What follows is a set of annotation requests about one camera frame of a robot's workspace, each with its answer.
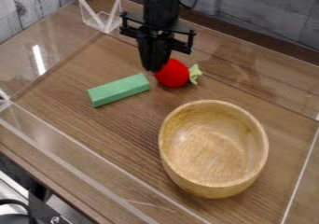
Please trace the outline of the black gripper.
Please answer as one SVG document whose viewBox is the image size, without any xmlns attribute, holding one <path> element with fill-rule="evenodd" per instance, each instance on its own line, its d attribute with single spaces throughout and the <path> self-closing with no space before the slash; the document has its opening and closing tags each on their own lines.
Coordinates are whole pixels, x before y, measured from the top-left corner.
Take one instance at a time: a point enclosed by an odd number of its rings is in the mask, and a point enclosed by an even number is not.
<svg viewBox="0 0 319 224">
<path fill-rule="evenodd" d="M 197 32 L 181 22 L 157 27 L 145 22 L 142 14 L 127 12 L 122 14 L 121 34 L 138 40 L 142 65 L 151 72 L 158 72 L 167 64 L 173 50 L 185 54 L 193 52 L 197 36 Z"/>
</svg>

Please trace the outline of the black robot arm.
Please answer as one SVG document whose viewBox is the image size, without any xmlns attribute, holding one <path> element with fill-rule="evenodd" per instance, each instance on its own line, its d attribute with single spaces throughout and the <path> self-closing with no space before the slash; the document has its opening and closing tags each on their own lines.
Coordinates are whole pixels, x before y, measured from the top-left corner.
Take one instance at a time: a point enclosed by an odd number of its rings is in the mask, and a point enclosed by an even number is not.
<svg viewBox="0 0 319 224">
<path fill-rule="evenodd" d="M 122 13 L 121 34 L 138 41 L 143 68 L 157 73 L 171 52 L 193 53 L 197 31 L 179 22 L 179 8 L 193 9 L 181 0 L 143 0 L 143 13 Z"/>
</svg>

